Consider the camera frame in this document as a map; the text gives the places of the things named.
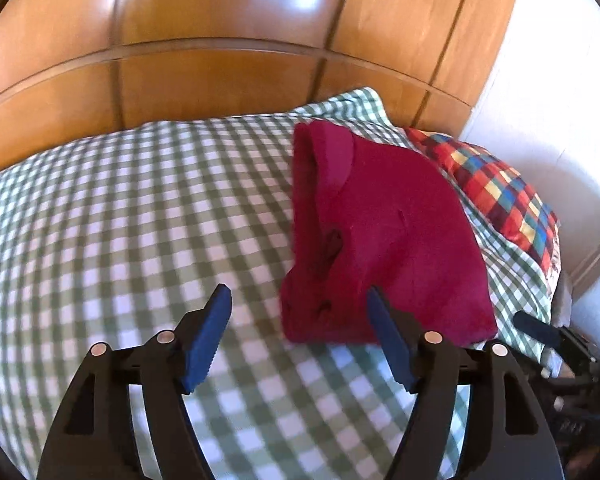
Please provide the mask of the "wooden panelled headboard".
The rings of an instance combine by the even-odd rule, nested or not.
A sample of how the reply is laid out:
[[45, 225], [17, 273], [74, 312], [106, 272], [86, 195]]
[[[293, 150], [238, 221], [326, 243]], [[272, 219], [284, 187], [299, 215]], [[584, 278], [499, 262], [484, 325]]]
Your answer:
[[155, 120], [289, 110], [370, 87], [458, 136], [515, 0], [6, 0], [0, 170]]

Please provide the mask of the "multicolour plaid pillow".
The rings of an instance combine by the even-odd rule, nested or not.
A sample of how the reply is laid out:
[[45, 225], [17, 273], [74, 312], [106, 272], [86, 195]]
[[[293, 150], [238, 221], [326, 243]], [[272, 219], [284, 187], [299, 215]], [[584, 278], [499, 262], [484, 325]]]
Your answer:
[[562, 272], [559, 220], [521, 173], [479, 145], [440, 132], [406, 130], [408, 140], [437, 164], [506, 240], [541, 268], [550, 290]]

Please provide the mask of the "green white checkered bedsheet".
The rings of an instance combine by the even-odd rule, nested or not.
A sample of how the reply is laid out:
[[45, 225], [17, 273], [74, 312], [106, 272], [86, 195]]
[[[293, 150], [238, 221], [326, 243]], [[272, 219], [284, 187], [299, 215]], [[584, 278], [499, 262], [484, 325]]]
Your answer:
[[150, 122], [0, 172], [0, 445], [33, 478], [92, 344], [143, 344], [204, 305], [233, 312], [185, 400], [220, 479], [379, 479], [414, 399], [370, 346], [296, 346], [278, 289], [291, 266], [298, 122], [327, 119], [405, 146], [378, 93], [286, 113]]

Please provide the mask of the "dark red garment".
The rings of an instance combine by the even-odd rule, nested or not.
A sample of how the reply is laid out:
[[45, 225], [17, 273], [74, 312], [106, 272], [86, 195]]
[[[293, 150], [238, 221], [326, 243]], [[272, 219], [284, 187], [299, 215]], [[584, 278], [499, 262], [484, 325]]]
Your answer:
[[294, 263], [280, 288], [288, 340], [373, 344], [372, 287], [458, 346], [495, 335], [474, 231], [425, 156], [314, 120], [294, 128], [291, 172]]

